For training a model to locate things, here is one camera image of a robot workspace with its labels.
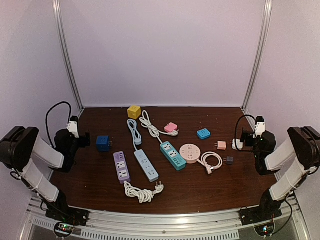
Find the purple power strip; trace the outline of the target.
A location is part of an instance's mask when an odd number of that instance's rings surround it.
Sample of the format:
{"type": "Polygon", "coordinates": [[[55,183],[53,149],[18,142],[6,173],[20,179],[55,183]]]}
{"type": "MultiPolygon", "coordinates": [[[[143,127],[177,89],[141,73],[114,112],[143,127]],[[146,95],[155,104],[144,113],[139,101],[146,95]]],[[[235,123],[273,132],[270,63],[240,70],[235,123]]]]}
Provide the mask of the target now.
{"type": "Polygon", "coordinates": [[[114,164],[115,164],[119,183],[124,184],[124,182],[130,182],[131,176],[129,173],[124,152],[123,151],[115,152],[113,154],[113,159],[114,159],[114,164]]]}

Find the dark blue cube adapter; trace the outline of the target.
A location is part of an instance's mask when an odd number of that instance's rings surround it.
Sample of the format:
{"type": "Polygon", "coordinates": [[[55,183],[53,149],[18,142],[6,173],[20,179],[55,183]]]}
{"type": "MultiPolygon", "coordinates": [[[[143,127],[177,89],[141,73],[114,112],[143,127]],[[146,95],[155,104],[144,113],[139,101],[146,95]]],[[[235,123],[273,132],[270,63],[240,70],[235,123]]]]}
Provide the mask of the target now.
{"type": "Polygon", "coordinates": [[[95,145],[98,152],[109,152],[113,143],[108,135],[99,135],[96,139],[95,145]]]}

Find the teal power strip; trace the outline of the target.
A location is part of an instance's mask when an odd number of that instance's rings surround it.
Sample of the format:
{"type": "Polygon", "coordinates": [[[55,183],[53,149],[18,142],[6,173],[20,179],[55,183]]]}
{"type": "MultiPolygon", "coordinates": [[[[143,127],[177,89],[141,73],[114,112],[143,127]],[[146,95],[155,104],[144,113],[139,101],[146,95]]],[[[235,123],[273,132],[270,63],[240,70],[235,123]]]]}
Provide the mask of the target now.
{"type": "Polygon", "coordinates": [[[170,142],[165,141],[160,144],[160,151],[175,168],[176,171],[181,171],[187,165],[186,160],[179,154],[179,152],[171,145],[170,142]]]}

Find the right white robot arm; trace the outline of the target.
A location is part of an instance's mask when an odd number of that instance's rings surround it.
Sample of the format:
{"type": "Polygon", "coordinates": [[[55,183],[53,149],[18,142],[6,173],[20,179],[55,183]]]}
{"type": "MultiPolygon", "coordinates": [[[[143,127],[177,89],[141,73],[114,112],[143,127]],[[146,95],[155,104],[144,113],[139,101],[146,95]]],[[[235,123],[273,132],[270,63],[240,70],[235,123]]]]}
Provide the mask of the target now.
{"type": "Polygon", "coordinates": [[[265,198],[272,202],[284,201],[320,168],[320,133],[311,126],[304,126],[290,127],[287,134],[288,138],[278,147],[275,135],[264,127],[243,130],[240,137],[240,142],[250,147],[255,169],[261,176],[275,174],[291,163],[280,180],[265,193],[265,198]]]}

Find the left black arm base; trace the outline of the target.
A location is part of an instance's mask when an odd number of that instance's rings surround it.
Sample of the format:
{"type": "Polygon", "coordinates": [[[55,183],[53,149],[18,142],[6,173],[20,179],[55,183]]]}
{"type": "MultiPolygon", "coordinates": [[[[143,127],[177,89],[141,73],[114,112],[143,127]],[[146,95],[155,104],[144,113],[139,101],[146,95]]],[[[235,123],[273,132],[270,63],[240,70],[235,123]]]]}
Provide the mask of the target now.
{"type": "Polygon", "coordinates": [[[60,191],[56,201],[49,202],[42,195],[42,201],[47,206],[45,216],[47,218],[67,223],[75,226],[86,226],[89,216],[89,211],[76,207],[70,207],[67,203],[66,195],[60,191]]]}

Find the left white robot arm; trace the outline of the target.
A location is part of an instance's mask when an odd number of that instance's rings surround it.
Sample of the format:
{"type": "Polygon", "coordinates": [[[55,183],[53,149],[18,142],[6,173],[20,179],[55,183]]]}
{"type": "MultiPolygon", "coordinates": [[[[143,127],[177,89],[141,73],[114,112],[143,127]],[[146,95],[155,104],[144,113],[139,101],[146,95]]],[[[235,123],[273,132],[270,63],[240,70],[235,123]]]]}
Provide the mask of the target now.
{"type": "Polygon", "coordinates": [[[44,176],[34,158],[45,162],[53,170],[68,173],[75,163],[77,151],[91,145],[88,132],[77,137],[68,129],[59,130],[54,141],[55,148],[40,137],[38,128],[23,126],[13,127],[0,141],[0,162],[50,203],[57,202],[62,193],[44,176]]]}

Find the blue plug adapter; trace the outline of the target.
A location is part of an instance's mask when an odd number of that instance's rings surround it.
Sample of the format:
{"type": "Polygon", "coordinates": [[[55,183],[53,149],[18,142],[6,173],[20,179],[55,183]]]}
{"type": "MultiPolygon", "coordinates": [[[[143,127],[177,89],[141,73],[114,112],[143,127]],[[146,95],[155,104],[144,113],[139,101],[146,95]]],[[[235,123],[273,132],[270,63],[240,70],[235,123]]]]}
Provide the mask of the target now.
{"type": "Polygon", "coordinates": [[[198,130],[196,134],[197,134],[197,137],[201,140],[208,139],[211,136],[211,132],[207,128],[198,130]]]}

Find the small peach plug adapter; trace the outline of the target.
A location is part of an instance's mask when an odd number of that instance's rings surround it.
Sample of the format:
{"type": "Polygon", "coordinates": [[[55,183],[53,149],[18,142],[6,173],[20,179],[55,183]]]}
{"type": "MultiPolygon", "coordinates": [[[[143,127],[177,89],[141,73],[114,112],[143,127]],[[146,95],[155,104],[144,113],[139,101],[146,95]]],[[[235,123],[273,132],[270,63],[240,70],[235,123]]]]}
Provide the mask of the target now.
{"type": "Polygon", "coordinates": [[[219,151],[225,151],[227,149],[227,143],[225,141],[217,141],[214,146],[219,151]]]}

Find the pink cube adapter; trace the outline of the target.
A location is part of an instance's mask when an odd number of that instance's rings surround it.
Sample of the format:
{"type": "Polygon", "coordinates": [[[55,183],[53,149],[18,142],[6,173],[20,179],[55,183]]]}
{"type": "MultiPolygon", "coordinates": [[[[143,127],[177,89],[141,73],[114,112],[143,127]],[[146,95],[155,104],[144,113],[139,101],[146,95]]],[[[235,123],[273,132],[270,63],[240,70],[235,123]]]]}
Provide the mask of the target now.
{"type": "Polygon", "coordinates": [[[178,126],[177,126],[175,123],[173,123],[173,122],[168,123],[168,124],[164,127],[164,131],[165,131],[166,133],[172,133],[172,132],[176,131],[177,129],[178,129],[178,126]]]}

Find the dark grey charger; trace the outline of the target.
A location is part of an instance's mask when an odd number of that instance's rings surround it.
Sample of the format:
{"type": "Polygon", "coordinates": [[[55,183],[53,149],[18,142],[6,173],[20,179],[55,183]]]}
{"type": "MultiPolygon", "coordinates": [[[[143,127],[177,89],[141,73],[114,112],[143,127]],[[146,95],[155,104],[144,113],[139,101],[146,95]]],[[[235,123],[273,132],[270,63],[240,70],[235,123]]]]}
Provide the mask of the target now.
{"type": "Polygon", "coordinates": [[[235,160],[234,160],[234,157],[232,156],[227,156],[226,158],[223,159],[223,163],[229,166],[232,166],[234,162],[235,160]]]}

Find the grey-blue power strip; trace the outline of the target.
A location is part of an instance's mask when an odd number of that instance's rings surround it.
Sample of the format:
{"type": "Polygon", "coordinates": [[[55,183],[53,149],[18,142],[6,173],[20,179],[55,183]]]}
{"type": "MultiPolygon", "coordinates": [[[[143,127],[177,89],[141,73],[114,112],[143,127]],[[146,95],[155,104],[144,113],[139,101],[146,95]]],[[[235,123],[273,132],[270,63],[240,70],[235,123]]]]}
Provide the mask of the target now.
{"type": "Polygon", "coordinates": [[[149,182],[153,183],[159,179],[159,174],[152,165],[151,161],[142,149],[134,152],[134,156],[142,168],[149,182]]]}

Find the pink round socket base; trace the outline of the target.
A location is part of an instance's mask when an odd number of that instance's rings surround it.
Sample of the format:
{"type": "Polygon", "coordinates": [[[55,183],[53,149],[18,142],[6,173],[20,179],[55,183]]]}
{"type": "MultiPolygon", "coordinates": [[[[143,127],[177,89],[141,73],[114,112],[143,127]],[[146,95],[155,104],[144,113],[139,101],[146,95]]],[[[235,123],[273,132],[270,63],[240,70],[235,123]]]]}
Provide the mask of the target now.
{"type": "Polygon", "coordinates": [[[186,161],[187,164],[195,164],[201,157],[200,148],[191,143],[184,144],[179,149],[179,154],[186,161]]]}

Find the white charger block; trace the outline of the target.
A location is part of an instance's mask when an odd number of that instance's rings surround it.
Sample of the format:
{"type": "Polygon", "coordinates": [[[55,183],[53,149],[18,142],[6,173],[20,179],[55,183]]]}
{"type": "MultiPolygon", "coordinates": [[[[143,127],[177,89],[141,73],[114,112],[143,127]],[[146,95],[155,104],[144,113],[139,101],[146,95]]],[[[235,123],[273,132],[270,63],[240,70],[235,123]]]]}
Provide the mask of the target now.
{"type": "Polygon", "coordinates": [[[236,151],[241,151],[243,149],[243,143],[240,139],[234,138],[232,140],[232,149],[236,151]]]}

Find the yellow cube adapter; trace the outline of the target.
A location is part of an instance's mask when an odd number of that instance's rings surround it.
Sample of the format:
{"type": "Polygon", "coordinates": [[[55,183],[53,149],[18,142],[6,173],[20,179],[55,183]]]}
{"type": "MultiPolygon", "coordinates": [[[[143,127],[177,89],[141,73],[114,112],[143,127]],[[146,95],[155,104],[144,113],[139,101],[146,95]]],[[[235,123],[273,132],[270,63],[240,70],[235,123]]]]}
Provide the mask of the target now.
{"type": "Polygon", "coordinates": [[[127,115],[130,119],[137,120],[142,114],[141,107],[138,105],[132,105],[127,109],[127,115]]]}

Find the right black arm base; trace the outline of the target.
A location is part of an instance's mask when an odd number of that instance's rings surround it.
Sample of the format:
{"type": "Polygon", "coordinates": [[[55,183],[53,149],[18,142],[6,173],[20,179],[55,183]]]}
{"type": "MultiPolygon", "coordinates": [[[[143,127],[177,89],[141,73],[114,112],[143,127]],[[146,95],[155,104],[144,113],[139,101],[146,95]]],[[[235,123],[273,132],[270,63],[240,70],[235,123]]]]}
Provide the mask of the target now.
{"type": "Polygon", "coordinates": [[[243,226],[257,224],[260,222],[271,220],[272,218],[280,217],[282,203],[285,200],[273,200],[270,190],[267,189],[261,196],[260,204],[256,207],[243,206],[238,211],[241,223],[243,226]]]}

